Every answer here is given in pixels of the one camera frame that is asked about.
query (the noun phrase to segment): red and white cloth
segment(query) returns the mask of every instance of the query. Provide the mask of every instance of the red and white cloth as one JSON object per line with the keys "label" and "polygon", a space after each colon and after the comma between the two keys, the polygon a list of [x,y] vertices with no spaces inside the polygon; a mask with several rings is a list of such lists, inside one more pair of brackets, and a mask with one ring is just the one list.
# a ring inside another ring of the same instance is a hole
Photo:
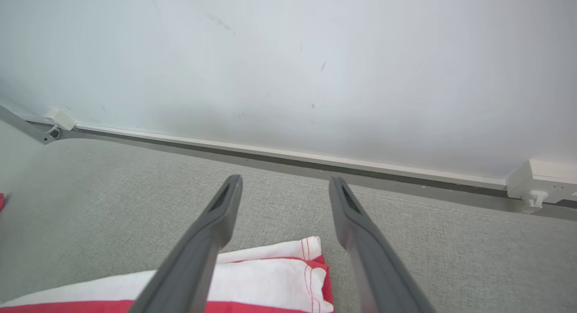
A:
{"label": "red and white cloth", "polygon": [[[125,313],[155,270],[44,290],[0,305],[0,313]],[[222,253],[207,313],[331,313],[320,237]]]}

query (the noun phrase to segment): red stripe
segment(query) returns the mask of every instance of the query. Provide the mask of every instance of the red stripe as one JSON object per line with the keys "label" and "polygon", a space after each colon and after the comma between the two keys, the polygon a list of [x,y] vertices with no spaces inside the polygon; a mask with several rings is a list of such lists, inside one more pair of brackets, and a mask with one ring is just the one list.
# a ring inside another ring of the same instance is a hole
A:
{"label": "red stripe", "polygon": [[[79,301],[67,303],[46,303],[2,307],[0,313],[126,313],[132,305],[125,301]],[[236,302],[208,302],[205,313],[302,313],[295,309],[284,309]]]}

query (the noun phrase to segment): folded cloth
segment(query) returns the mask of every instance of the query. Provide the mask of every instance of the folded cloth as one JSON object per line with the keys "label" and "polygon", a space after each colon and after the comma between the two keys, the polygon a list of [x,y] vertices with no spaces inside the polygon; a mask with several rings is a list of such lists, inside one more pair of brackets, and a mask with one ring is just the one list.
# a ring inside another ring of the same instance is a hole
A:
{"label": "folded cloth", "polygon": [[[0,313],[124,313],[155,272],[44,290],[0,305]],[[328,266],[318,236],[217,257],[206,303],[208,313],[333,311]]]}

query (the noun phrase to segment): gray couch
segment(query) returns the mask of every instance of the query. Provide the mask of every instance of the gray couch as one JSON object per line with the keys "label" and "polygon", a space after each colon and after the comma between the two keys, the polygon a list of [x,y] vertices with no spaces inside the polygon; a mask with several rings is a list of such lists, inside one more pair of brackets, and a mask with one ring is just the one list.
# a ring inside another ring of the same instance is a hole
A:
{"label": "gray couch", "polygon": [[[159,266],[232,174],[232,251],[321,237],[338,312],[359,311],[328,181],[97,140],[44,146],[0,212],[0,301]],[[439,312],[577,312],[577,223],[351,186]]]}

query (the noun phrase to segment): white fabric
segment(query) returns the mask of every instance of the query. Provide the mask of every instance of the white fabric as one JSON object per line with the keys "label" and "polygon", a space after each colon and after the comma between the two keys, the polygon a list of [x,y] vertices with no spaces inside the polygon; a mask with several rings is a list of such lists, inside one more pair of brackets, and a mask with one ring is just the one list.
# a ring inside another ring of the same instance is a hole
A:
{"label": "white fabric", "polygon": [[[311,268],[299,260],[309,257],[315,259],[320,255],[319,237],[223,253],[219,255],[219,263],[215,266],[208,301],[233,301],[311,313],[330,313],[334,310],[333,305],[323,299],[322,292],[326,272],[322,268]],[[2,307],[70,301],[134,300],[155,272],[110,276],[62,286],[8,301]]]}

